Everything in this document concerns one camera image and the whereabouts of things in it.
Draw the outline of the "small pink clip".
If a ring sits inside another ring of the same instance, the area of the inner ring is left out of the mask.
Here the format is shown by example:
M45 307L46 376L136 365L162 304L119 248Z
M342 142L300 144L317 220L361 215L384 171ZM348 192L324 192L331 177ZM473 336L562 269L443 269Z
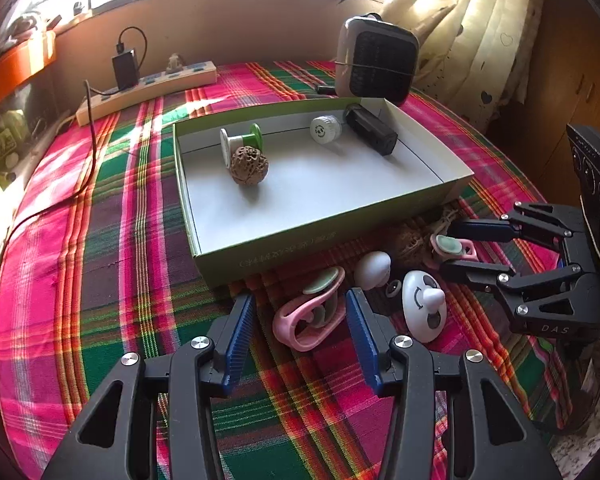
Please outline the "small pink clip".
M442 263L447 261L479 261L475 245L471 240L443 234L431 234L429 243L431 249L427 266L434 270L438 270Z

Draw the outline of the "white panda toy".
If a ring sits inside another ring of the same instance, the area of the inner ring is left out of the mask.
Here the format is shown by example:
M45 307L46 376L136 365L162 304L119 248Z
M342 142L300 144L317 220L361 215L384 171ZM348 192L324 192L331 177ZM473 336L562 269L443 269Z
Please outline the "white panda toy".
M425 271L407 272L402 280L393 278L385 287L388 299L400 301L407 330L422 344L442 333L448 316L445 292Z

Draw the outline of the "smooth brown walnut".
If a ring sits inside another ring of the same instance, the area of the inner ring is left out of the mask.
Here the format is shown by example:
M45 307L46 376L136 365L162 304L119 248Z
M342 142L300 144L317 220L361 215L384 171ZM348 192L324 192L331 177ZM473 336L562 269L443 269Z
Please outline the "smooth brown walnut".
M433 226L398 224L389 236L387 252L392 261L402 268L423 266L431 252L430 236L435 230Z

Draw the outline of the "white mushroom hook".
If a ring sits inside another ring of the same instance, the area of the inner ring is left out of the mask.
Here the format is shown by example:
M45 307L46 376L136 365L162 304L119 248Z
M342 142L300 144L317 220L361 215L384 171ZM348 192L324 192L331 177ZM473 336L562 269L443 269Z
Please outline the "white mushroom hook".
M391 258L386 252L369 252L354 268L355 285L363 290L385 286L391 273Z

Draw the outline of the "black rectangular device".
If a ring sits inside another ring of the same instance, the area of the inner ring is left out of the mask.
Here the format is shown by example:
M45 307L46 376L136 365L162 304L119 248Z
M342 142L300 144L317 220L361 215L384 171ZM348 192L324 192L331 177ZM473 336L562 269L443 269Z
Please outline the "black rectangular device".
M392 154L398 142L398 134L362 105L348 105L344 110L344 120L378 154Z

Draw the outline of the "large pink clip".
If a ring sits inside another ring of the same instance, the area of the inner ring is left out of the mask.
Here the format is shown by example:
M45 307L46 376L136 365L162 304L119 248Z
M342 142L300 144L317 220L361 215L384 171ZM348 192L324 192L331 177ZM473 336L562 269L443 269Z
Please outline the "large pink clip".
M346 316L346 300L340 292L345 277L342 266L317 274L298 297L277 310L273 321L275 338L299 352L321 344Z

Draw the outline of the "white round cap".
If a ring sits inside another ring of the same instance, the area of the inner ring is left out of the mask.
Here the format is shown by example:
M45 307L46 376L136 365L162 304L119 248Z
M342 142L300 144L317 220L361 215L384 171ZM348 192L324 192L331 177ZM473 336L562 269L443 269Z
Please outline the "white round cap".
M310 122L310 135L318 144L332 143L341 136L341 133L341 125L334 115L318 116Z

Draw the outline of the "round dark brown walnut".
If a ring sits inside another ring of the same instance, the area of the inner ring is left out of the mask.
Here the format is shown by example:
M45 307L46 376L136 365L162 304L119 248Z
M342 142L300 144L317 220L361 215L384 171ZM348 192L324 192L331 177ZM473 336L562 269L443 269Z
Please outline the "round dark brown walnut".
M230 159L230 176L239 185L258 185L268 174L268 159L257 148L242 146Z

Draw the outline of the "green white spool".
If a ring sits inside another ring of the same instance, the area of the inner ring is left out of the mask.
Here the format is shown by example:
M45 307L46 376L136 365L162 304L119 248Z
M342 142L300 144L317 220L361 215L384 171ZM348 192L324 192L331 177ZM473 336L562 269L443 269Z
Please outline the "green white spool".
M225 128L220 129L220 145L226 168L230 168L232 157L238 148L255 148L263 151L263 136L261 128L255 122L250 126L249 131L243 134L232 136Z

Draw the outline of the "grey black desk fan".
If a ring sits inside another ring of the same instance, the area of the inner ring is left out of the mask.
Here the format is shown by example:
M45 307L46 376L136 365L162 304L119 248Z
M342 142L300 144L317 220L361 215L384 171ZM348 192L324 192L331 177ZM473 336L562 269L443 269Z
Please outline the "grey black desk fan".
M316 84L317 94L385 99L402 106L410 94L419 41L377 13L348 18L340 29L335 83Z

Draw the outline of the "green white cardboard box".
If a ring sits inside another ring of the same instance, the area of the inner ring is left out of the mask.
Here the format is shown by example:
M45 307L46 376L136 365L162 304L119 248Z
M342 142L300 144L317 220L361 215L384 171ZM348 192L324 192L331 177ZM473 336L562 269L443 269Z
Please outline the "green white cardboard box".
M228 110L172 127L178 192L196 267L211 288L298 260L460 196L474 173L416 119L386 100L358 105L398 136L382 156L349 126L332 143L312 119L343 120L348 99L289 101ZM220 133L263 134L268 174L236 183Z

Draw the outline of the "beige power strip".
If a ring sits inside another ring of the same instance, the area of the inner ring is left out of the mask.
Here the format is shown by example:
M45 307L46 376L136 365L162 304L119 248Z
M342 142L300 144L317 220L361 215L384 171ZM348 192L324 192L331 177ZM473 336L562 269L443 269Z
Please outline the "beige power strip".
M125 90L91 90L91 113L88 116L87 102L83 101L76 110L76 121L83 127L90 119L99 119L138 103L149 101L158 96L215 84L218 69L211 61L185 66L175 73L161 72L140 78L138 84Z

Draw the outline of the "black charger adapter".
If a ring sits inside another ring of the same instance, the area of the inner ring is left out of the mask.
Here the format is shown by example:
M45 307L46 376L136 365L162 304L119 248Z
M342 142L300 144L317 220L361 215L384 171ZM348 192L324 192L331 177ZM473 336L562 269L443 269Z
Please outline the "black charger adapter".
M111 61L114 68L114 78L116 78L117 88L120 91L138 84L140 75L138 74L137 60L133 49L116 54Z

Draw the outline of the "white plug on strip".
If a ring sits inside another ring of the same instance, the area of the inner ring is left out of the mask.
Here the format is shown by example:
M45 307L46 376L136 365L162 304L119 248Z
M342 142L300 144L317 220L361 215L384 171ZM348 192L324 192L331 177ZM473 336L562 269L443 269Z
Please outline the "white plug on strip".
M167 74L178 73L181 70L184 70L184 65L185 65L185 63L184 63L181 55L179 55L178 53L173 53L170 55L168 65L166 66L166 73Z

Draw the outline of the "orange tray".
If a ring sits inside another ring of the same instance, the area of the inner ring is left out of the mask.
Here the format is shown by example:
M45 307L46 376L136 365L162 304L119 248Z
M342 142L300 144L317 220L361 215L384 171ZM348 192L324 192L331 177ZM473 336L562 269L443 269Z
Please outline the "orange tray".
M24 82L56 60L55 42L53 30L35 32L30 39L0 57L0 104Z

